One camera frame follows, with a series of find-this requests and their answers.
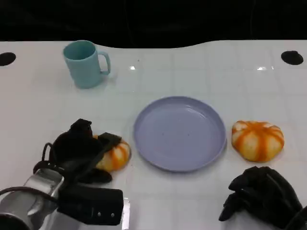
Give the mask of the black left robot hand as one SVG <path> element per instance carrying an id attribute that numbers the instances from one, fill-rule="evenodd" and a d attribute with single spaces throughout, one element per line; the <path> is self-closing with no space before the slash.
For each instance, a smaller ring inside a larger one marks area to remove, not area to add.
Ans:
<path id="1" fill-rule="evenodd" d="M 53 142 L 48 160 L 66 170 L 73 182 L 109 183 L 111 174 L 96 165 L 122 138 L 107 132 L 94 138 L 91 124 L 91 121 L 81 118 L 74 122 Z"/>

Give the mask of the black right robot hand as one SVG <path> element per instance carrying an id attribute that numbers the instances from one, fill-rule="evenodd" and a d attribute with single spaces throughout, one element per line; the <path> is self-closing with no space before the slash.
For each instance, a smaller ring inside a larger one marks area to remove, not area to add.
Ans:
<path id="1" fill-rule="evenodd" d="M 219 221 L 229 220 L 235 213 L 247 211 L 257 219 L 280 229 L 303 210 L 291 184 L 276 170 L 251 167 L 230 183 L 233 191 L 223 204 Z"/>

